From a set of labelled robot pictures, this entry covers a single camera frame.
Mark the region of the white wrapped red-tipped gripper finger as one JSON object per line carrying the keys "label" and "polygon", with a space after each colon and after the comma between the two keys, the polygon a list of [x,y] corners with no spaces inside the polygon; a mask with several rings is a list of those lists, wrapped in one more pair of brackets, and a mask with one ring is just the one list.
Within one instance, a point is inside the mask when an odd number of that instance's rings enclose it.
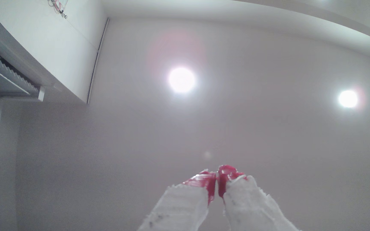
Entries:
{"label": "white wrapped red-tipped gripper finger", "polygon": [[253,176],[230,165],[218,169],[218,193],[231,231],[299,231]]}
{"label": "white wrapped red-tipped gripper finger", "polygon": [[198,231],[215,197],[217,174],[204,171],[167,187],[138,231]]}

